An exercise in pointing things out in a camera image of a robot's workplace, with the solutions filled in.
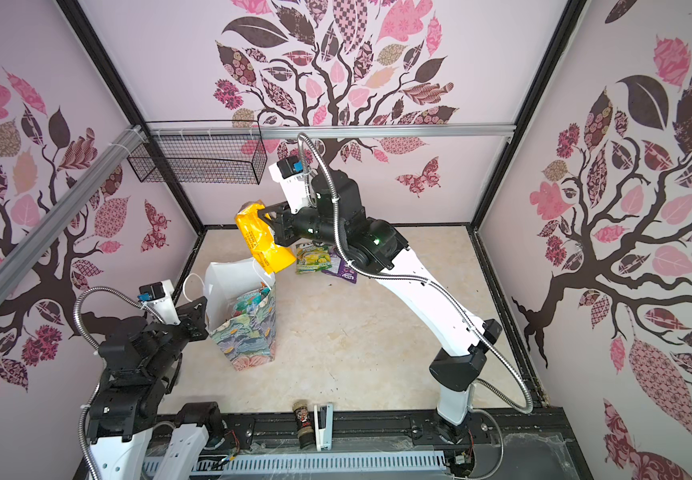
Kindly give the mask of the teal Fox's candy bag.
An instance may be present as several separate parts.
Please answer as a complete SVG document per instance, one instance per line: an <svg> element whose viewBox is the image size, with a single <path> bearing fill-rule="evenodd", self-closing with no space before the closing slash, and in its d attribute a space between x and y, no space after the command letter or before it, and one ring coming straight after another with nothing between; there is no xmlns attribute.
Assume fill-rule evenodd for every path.
<svg viewBox="0 0 692 480"><path fill-rule="evenodd" d="M230 308L231 317L254 315L270 293L269 287L260 287L238 296Z"/></svg>

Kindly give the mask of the yellow snack pack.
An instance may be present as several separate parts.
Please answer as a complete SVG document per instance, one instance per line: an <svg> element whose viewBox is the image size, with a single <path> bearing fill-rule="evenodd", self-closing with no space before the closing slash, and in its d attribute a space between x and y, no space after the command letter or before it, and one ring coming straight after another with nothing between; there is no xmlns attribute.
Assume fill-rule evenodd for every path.
<svg viewBox="0 0 692 480"><path fill-rule="evenodd" d="M276 274L292 266L296 257L289 248L275 242L272 228L259 216L264 208L261 201L244 204L235 217L235 223L253 258L266 273Z"/></svg>

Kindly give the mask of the floral paper bag white inside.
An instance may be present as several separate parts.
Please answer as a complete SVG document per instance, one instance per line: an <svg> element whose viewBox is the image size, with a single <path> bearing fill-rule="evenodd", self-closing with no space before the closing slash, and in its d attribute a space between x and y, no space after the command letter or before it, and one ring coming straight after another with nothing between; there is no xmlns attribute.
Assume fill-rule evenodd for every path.
<svg viewBox="0 0 692 480"><path fill-rule="evenodd" d="M206 307L209 338L237 371L275 360L277 351L276 278L253 258L229 263L212 262L203 274L190 272L186 284L199 282ZM254 315L232 318L235 299L251 290L269 287L271 293Z"/></svg>

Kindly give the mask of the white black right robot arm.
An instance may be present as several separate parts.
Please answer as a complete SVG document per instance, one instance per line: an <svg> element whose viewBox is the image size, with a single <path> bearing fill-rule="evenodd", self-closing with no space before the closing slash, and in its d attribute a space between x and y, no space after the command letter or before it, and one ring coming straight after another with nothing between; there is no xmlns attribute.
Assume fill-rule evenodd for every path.
<svg viewBox="0 0 692 480"><path fill-rule="evenodd" d="M358 184L344 172L312 174L277 163L270 175L285 199L259 216L276 243L312 240L333 246L352 270L402 300L441 345L429 367L440 386L437 414L450 426L462 425L473 383L499 335L493 321L477 317L442 287L392 224L368 216Z"/></svg>

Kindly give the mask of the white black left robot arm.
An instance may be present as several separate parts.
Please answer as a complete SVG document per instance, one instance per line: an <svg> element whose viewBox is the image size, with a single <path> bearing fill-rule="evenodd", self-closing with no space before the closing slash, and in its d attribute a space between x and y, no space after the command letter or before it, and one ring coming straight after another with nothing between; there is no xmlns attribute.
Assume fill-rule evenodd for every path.
<svg viewBox="0 0 692 480"><path fill-rule="evenodd" d="M141 477L159 406L174 382L169 371L189 343L208 338L204 296L178 307L176 313L176 324L136 318L131 328L100 344L105 369L80 422L81 447L92 479ZM185 404L173 424L156 479L188 479L209 441L226 433L215 401Z"/></svg>

